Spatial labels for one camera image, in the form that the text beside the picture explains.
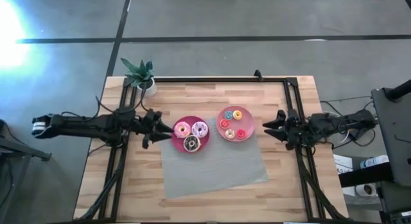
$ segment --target wooden table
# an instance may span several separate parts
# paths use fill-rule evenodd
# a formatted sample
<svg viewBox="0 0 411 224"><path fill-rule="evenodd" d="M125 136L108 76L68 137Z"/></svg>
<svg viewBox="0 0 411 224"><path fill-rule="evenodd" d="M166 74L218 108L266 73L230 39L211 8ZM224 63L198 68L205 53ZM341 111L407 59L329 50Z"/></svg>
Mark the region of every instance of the wooden table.
<svg viewBox="0 0 411 224"><path fill-rule="evenodd" d="M314 78L297 78L306 116L321 112ZM102 99L104 105L113 110L118 107L122 84L123 77L107 79ZM169 126L183 116L215 117L229 105L247 108L254 115L269 181L165 199L158 144L151 144L144 150L141 147L143 136L131 134L117 221L307 220L295 152L286 151L284 144L265 134L261 126L275 119L278 109L287 111L281 83L158 83L157 88L154 97L143 100L144 105L162 111L162 119ZM144 114L141 108L138 108L138 112ZM100 140L93 140L91 149L101 144ZM100 194L108 158L109 149L103 148L87 159L75 218L84 214ZM328 145L317 146L314 158L321 189L338 211L347 216L331 148ZM312 191L310 197L316 213Z"/></svg>

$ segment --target pink plate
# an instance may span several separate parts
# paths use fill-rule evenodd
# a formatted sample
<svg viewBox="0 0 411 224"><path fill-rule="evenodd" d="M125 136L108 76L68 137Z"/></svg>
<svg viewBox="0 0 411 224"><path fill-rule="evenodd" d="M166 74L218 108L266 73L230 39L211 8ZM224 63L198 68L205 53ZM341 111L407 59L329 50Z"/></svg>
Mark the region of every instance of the pink plate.
<svg viewBox="0 0 411 224"><path fill-rule="evenodd" d="M178 123L181 122L181 121L186 122L186 123L190 126L190 128L191 128L196 122L199 122L199 121L202 121L202 122L204 122L205 124L207 124L203 119L201 119L201 118L199 118L199 117L197 117L197 116L186 116L186 117L183 117L183 118L179 119L179 120L173 125L173 129L174 129L175 125L178 124ZM193 152L193 153L196 153L196 152L200 151L202 148L204 148L204 146L206 146L208 140L210 139L210 127L208 128L208 130L209 130L209 131L208 131L207 135L206 135L205 137L203 137L203 138L200 138L200 143L201 143L200 148L199 148L197 151ZM186 150L184 149L184 138L177 138L177 137L175 136L175 134L172 133L172 134L171 134L171 141L173 142L174 147L175 147L177 150L179 150L179 151L181 151L181 152L184 152L184 153L191 153L191 152L188 152L188 151L186 151Z"/></svg>
<svg viewBox="0 0 411 224"><path fill-rule="evenodd" d="M232 118L231 120L229 120L230 121L230 127L226 128L226 129L223 129L220 126L220 121L222 119L224 119L224 112L225 111L234 112L235 110L239 110L243 114L243 117L240 120L236 120L236 119ZM218 132L224 138L226 138L225 131L229 128L234 130L235 132L237 132L237 130L239 130L239 129L244 129L245 132L247 133L247 136L245 138L239 139L237 136L235 136L233 139L226 138L227 140L234 141L234 142L240 142L240 141L247 140L252 135L252 133L254 132L254 129L255 129L254 119L252 118L251 113L247 109L245 109L243 107L240 107L240 106L229 106L229 107L223 109L219 113L219 115L217 116L217 124L216 125L217 125Z"/></svg>

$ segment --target potted plant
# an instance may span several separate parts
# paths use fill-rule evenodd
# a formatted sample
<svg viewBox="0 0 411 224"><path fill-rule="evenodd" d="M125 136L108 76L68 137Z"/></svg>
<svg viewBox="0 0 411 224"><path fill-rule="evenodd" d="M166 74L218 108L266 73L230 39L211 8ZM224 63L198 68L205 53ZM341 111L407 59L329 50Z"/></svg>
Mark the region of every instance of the potted plant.
<svg viewBox="0 0 411 224"><path fill-rule="evenodd" d="M128 74L125 76L132 81L132 86L137 87L139 93L145 90L144 96L150 97L157 92L157 86L153 78L153 63L151 60L145 64L144 61L141 61L140 67L135 66L124 58L121 58L121 61L128 68Z"/></svg>

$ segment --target donut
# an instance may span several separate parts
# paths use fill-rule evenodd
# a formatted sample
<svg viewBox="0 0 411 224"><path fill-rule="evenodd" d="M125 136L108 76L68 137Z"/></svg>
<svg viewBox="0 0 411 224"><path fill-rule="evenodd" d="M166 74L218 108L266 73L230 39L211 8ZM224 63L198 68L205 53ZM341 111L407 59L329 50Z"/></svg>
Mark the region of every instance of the donut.
<svg viewBox="0 0 411 224"><path fill-rule="evenodd" d="M247 136L247 133L245 132L245 130L239 129L239 130L237 130L236 136L237 136L239 139L243 139L244 137Z"/></svg>
<svg viewBox="0 0 411 224"><path fill-rule="evenodd" d="M226 129L226 128L230 127L230 121L228 121L226 119L222 119L220 121L220 127L222 127L223 129Z"/></svg>
<svg viewBox="0 0 411 224"><path fill-rule="evenodd" d="M224 118L225 119L232 119L232 112L231 111L225 111L224 112Z"/></svg>
<svg viewBox="0 0 411 224"><path fill-rule="evenodd" d="M184 149L190 153L194 153L200 149L200 139L194 135L189 135L184 139Z"/></svg>
<svg viewBox="0 0 411 224"><path fill-rule="evenodd" d="M225 131L226 138L233 139L235 136L236 136L236 132L234 132L234 130L228 129L227 131Z"/></svg>
<svg viewBox="0 0 411 224"><path fill-rule="evenodd" d="M235 110L232 113L232 116L234 119L241 119L243 117L243 114L239 110Z"/></svg>
<svg viewBox="0 0 411 224"><path fill-rule="evenodd" d="M190 135L190 126L185 123L184 121L178 122L175 126L174 126L174 134L178 137L178 138L185 138L188 135Z"/></svg>
<svg viewBox="0 0 411 224"><path fill-rule="evenodd" d="M204 122L199 121L193 124L191 133L198 138L203 138L208 134L208 126Z"/></svg>

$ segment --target small donut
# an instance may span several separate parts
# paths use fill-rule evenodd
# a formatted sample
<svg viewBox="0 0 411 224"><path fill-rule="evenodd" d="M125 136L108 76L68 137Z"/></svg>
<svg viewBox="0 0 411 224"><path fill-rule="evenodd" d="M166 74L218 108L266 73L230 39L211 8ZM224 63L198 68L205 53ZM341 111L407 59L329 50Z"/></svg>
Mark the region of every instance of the small donut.
<svg viewBox="0 0 411 224"><path fill-rule="evenodd" d="M174 134L178 138L186 138L188 135L190 135L190 130L190 126L184 121L178 122L174 126Z"/></svg>
<svg viewBox="0 0 411 224"><path fill-rule="evenodd" d="M230 121L228 121L226 119L222 119L220 121L220 127L222 127L223 129L226 129L226 128L230 127Z"/></svg>
<svg viewBox="0 0 411 224"><path fill-rule="evenodd" d="M232 119L232 112L231 111L225 111L224 112L224 118L225 119Z"/></svg>
<svg viewBox="0 0 411 224"><path fill-rule="evenodd" d="M194 153L200 149L200 139L194 135L189 135L184 139L184 149L190 153Z"/></svg>
<svg viewBox="0 0 411 224"><path fill-rule="evenodd" d="M225 131L226 138L233 139L235 136L236 136L236 132L234 132L234 130L228 129L227 131Z"/></svg>
<svg viewBox="0 0 411 224"><path fill-rule="evenodd" d="M243 117L243 114L239 110L235 110L232 113L232 116L234 119L241 119Z"/></svg>
<svg viewBox="0 0 411 224"><path fill-rule="evenodd" d="M237 130L236 135L239 139L243 139L244 137L247 136L247 133L245 132L245 130L239 129Z"/></svg>
<svg viewBox="0 0 411 224"><path fill-rule="evenodd" d="M208 126L204 122L199 121L193 124L191 133L198 138L203 138L208 134Z"/></svg>

